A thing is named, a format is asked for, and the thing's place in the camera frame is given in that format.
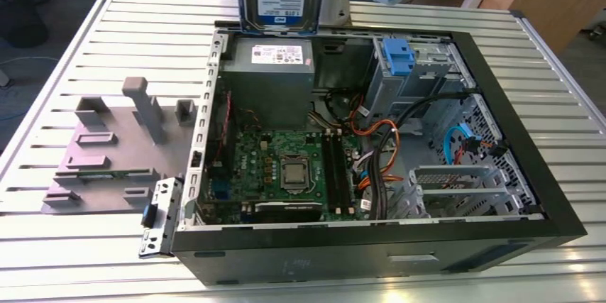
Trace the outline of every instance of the motherboard chip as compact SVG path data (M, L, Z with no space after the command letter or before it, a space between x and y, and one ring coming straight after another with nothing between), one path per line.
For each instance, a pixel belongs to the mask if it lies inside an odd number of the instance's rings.
M300 194L309 188L308 158L303 155L280 157L280 185L289 194Z
M292 164L284 166L284 183L304 184L305 169L304 165Z

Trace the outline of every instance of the black cable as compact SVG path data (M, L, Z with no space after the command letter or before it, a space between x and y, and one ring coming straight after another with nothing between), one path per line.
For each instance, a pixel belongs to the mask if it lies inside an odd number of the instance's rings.
M351 120L349 120L349 118L343 119L339 117L339 115L336 114L336 112L333 110L333 107L331 106L331 101L332 101L333 94L336 94L336 93L348 94L351 92L352 92L352 90L349 90L349 89L343 89L340 91L337 89L332 89L328 91L328 93L324 97L324 106L328 111L328 114L331 115L332 119L341 125L343 129L345 129L348 131L351 130L351 128L347 125L347 123L349 123ZM356 108L356 106L352 107L352 104L353 104L353 101L349 101L349 111L355 110L355 108Z
M398 128L404 124L404 122L415 115L415 113L422 110L430 103L434 101L438 101L439 99L466 99L472 93L478 92L475 89L468 89L462 92L446 92L442 94L436 94L432 96L428 96L420 100L418 100L415 103L412 103L408 108L402 112L402 114L398 116L396 119L396 126ZM387 141L390 140L390 133L391 129L384 132L379 145L375 148L375 151L383 150ZM383 176L380 174L380 153L372 153L372 156L369 157L369 162L368 162L368 178L369 178L369 186L372 188L372 206L371 206L371 212L372 212L372 207L376 205L375 211L376 211L376 217L378 219L386 219L386 196L387 196L387 189L386 189L386 182L383 181Z

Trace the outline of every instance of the metal table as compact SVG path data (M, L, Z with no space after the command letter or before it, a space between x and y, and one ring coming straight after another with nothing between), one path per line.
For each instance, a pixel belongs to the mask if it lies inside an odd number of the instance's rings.
M96 0L0 159L0 299L165 302L580 302L606 299L604 118L524 19L506 11L352 3L361 26L467 31L588 236L474 274L205 288L172 259L137 259L139 214L45 216L44 190L84 95L124 104L127 76L160 103L196 99L213 21L236 0Z

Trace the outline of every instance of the cable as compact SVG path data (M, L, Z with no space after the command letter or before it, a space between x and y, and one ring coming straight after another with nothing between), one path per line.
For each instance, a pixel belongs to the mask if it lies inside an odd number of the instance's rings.
M16 119L18 116L22 116L22 115L25 115L26 113L28 113L28 112L24 111L24 112L20 113L20 114L14 114L14 115L6 116L6 117L0 117L0 121L8 121L8 120L12 120L12 119Z
M316 111L309 111L308 112L308 117L311 119L313 119L313 121L320 125L323 126L325 129L332 129L332 128L339 128L340 125L339 124L335 124L335 123L331 123L327 121L327 119L324 119L324 117L320 115L320 113L317 113Z
M398 127L400 127L404 122L415 115L416 111L422 110L430 103L438 101L439 99L466 99L476 90L466 90L462 92L446 92L442 94L432 95L426 97L424 99L418 100L412 103L408 108L402 112L396 119L396 128L391 129L388 132L383 134L380 139L379 145L376 146L375 150L382 150L390 140L390 133L395 131L395 135L399 137ZM369 209L371 216L378 219L384 219L386 211L383 212L383 207L386 206L386 183L383 181L383 177L380 176L380 166L379 166L379 153L374 153L372 157L368 162L368 178L369 178L369 186L372 189L372 206Z
M451 137L452 137L452 133L455 131L460 131L463 133L463 136L464 138L470 138L471 137L471 134L468 133L468 131L460 127L460 126L454 126L454 127L450 127L450 129L446 131L446 134L444 134L444 142L442 144L442 150L444 151L444 159L446 159L446 164L447 165L451 165L452 164L452 157L451 157Z
M52 58L52 57L18 57L18 58L13 58L12 60L5 60L4 62L0 62L0 65L12 63L12 62L14 62L17 60L52 60L54 62L58 62L58 59L57 58Z

